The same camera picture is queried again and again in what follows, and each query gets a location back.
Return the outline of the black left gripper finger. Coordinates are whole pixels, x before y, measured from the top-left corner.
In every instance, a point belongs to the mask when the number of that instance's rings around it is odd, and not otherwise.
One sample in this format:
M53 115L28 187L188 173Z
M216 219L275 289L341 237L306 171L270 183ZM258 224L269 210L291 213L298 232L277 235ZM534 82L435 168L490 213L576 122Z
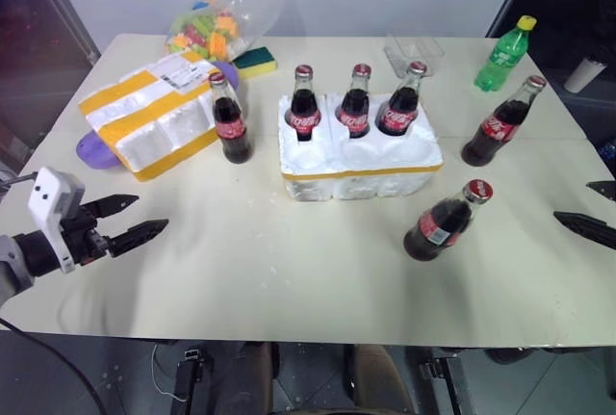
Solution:
M125 210L138 199L137 195L115 194L84 203L81 207L93 217L109 217Z
M154 239L167 225L168 219L144 221L113 238L107 237L107 250L112 257L118 257Z

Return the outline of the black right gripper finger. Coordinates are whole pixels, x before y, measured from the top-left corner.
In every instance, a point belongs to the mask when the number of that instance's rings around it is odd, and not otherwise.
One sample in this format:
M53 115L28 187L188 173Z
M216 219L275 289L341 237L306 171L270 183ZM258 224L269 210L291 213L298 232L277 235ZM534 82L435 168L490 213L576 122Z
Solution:
M596 193L614 201L616 195L616 183L614 181L594 181L588 182L586 187Z
M616 229L605 221L598 220L580 213L555 211L553 216L570 231L579 236L606 246L616 248Z

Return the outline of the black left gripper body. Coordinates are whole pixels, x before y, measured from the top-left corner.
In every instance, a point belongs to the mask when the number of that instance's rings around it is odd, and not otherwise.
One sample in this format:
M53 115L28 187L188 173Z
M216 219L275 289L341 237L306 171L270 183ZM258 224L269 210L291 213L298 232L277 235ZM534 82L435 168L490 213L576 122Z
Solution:
M85 266L105 256L113 256L110 238L97 232L97 221L112 214L110 203L89 202L61 221L63 239L74 262Z

